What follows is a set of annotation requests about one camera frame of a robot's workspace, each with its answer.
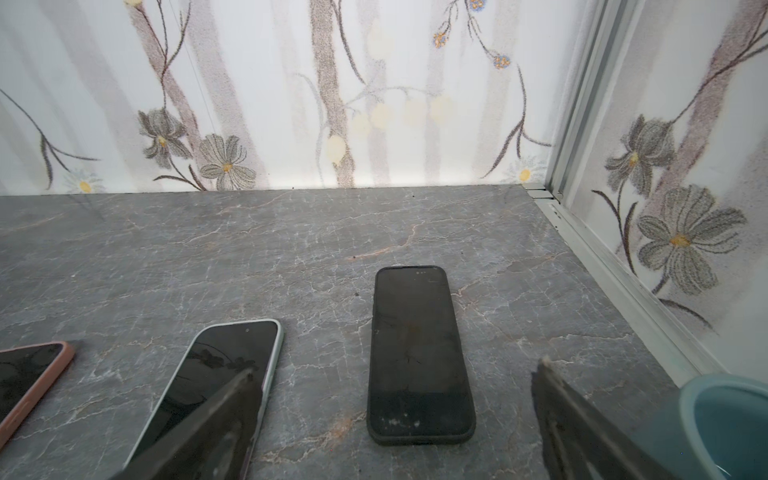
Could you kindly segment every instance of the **phone screen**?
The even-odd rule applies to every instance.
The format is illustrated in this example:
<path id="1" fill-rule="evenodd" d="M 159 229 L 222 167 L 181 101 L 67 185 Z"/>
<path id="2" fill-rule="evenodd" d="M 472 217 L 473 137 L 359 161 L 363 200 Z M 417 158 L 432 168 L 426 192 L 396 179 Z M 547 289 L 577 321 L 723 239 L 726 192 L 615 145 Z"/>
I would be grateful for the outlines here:
<path id="1" fill-rule="evenodd" d="M 51 343 L 0 352 L 0 422 L 37 382 L 63 348 L 60 343 Z"/>
<path id="2" fill-rule="evenodd" d="M 475 407 L 445 271 L 382 269 L 373 305 L 372 430 L 384 437 L 471 435 Z"/>
<path id="3" fill-rule="evenodd" d="M 261 384 L 277 338 L 270 321 L 212 326 L 194 340 L 160 406 L 147 425 L 131 460 L 182 422 L 244 369 Z"/>

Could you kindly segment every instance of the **marble countertop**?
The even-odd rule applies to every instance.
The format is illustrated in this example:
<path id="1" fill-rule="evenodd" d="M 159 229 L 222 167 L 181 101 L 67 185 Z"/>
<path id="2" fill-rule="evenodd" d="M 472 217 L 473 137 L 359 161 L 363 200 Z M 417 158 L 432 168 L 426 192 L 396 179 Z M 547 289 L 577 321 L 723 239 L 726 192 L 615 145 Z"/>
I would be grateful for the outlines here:
<path id="1" fill-rule="evenodd" d="M 549 355 L 622 429 L 675 391 L 519 186 L 0 198 L 0 349 L 77 355 L 0 452 L 0 478 L 103 479 L 194 335 L 286 338 L 249 478 L 547 478 L 531 372 Z M 445 268 L 477 412 L 461 445 L 365 425 L 373 281 Z"/>

